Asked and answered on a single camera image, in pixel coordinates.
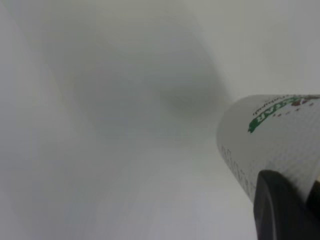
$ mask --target white cylindrical container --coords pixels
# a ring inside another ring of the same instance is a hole
[[[301,198],[320,175],[320,95],[254,95],[223,116],[219,151],[251,201],[258,173],[283,174]]]

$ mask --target green logo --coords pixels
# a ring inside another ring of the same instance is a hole
[[[254,130],[265,121],[270,115],[274,114],[277,110],[283,108],[284,106],[291,104],[292,106],[300,106],[313,99],[320,99],[318,95],[305,95],[305,96],[293,96],[285,99],[281,102],[274,104],[273,106],[267,108],[264,112],[260,113],[255,119],[253,119],[249,124],[248,132],[251,134]]]

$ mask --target white background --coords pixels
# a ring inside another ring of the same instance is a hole
[[[2,0],[1,239],[256,239],[217,122],[319,93],[319,7]]]

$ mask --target white can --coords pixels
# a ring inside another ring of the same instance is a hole
[[[283,174],[306,201],[320,175],[320,95],[254,95],[223,116],[219,151],[251,201],[258,173]]]

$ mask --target textured white surface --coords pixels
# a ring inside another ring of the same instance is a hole
[[[319,99],[248,96],[223,116],[217,132],[219,151],[252,202],[258,174],[266,169],[283,174],[307,200],[320,175]]]
[[[1,239],[256,239],[216,124],[319,92],[316,1],[1,2]]]

